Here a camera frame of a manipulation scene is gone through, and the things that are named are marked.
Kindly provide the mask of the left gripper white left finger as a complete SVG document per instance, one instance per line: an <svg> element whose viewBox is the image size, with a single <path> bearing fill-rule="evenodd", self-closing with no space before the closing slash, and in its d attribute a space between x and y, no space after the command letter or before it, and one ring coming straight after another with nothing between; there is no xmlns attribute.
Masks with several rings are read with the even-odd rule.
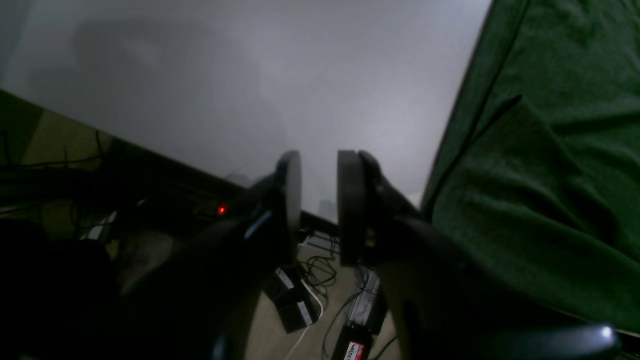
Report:
<svg viewBox="0 0 640 360"><path fill-rule="evenodd" d="M289 150L105 313L100 358L242 359L265 282L297 257L301 202L301 155Z"/></svg>

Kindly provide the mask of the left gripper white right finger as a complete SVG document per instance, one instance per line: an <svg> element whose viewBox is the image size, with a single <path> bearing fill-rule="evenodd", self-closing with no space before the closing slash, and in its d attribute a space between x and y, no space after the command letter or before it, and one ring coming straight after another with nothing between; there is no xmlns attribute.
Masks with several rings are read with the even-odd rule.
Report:
<svg viewBox="0 0 640 360"><path fill-rule="evenodd" d="M409 360L612 360L607 323L579 320L506 285L438 231L366 151L337 154L340 260L378 276Z"/></svg>

